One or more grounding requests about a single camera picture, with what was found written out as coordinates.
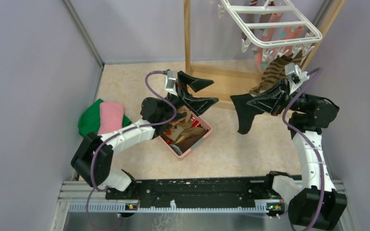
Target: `pink sock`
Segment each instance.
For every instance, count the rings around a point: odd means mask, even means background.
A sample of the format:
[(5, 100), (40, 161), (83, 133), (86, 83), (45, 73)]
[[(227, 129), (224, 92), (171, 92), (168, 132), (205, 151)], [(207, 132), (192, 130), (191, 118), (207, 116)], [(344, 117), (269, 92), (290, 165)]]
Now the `pink sock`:
[(110, 133), (122, 128), (124, 106), (115, 102), (100, 104), (100, 129), (98, 135)]

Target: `white drying rack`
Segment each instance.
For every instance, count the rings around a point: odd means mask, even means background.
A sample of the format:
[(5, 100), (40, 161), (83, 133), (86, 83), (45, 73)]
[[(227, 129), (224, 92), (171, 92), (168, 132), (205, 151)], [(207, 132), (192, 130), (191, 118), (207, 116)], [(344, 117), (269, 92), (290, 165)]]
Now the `white drying rack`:
[[(221, 0), (222, 5), (218, 5), (219, 18), (223, 13), (228, 11), (233, 20), (237, 23), (243, 33), (246, 35), (246, 41), (242, 40), (242, 51), (245, 52), (249, 45), (253, 43), (259, 48), (263, 48), (263, 59), (266, 59), (271, 54), (271, 48), (279, 48), (278, 55), (283, 54), (283, 49), (287, 46), (293, 46), (292, 52), (297, 53), (303, 50), (303, 56), (307, 55), (313, 48), (313, 43), (322, 40), (321, 32), (294, 6), (290, 0), (284, 0), (285, 5), (271, 6), (273, 0), (266, 0), (263, 6), (235, 6), (229, 3), (229, 0)], [(245, 23), (239, 16), (239, 13), (245, 14), (270, 14), (270, 13), (294, 13), (299, 21), (294, 22), (275, 22), (275, 23)], [(251, 29), (266, 29), (291, 27), (292, 30), (299, 26), (307, 27), (310, 32), (306, 33), (304, 38), (293, 38), (285, 40), (262, 41), (258, 39)]]

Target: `floor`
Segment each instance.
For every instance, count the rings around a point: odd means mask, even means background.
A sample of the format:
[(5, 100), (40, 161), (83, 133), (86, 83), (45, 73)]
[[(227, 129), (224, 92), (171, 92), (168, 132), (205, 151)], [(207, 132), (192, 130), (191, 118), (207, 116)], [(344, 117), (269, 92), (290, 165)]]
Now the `floor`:
[[(203, 64), (251, 70), (249, 61), (203, 61)], [(98, 93), (105, 101), (124, 104), (133, 121), (141, 118), (141, 102), (153, 97), (144, 77), (153, 70), (184, 70), (184, 62), (106, 65)], [(152, 76), (150, 85), (163, 90), (163, 76)], [(209, 109), (202, 117), (213, 133), (197, 149), (178, 159), (160, 139), (139, 143), (114, 157), (112, 167), (130, 172), (136, 179), (260, 176), (270, 170), (300, 174), (300, 164), (290, 133), (281, 117), (259, 115), (247, 135), (237, 133), (235, 110)]]

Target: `basket of clothes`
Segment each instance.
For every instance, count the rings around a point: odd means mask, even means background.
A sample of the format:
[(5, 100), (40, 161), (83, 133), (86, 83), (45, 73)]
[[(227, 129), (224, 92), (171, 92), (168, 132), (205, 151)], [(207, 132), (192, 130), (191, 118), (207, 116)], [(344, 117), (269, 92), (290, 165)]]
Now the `basket of clothes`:
[(177, 113), (182, 118), (171, 121), (160, 138), (175, 156), (184, 158), (212, 133), (212, 126), (186, 107)]

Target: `green cloth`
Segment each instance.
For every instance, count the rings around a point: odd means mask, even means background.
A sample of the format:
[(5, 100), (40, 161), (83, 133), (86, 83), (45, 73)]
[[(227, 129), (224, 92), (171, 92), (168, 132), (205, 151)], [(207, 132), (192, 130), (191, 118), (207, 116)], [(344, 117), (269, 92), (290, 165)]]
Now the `green cloth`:
[[(100, 104), (102, 102), (104, 102), (102, 99), (98, 99), (80, 116), (78, 127), (79, 134), (82, 137), (87, 136), (90, 132), (98, 133), (100, 129)], [(124, 115), (122, 127), (126, 127), (131, 123), (131, 120)]]

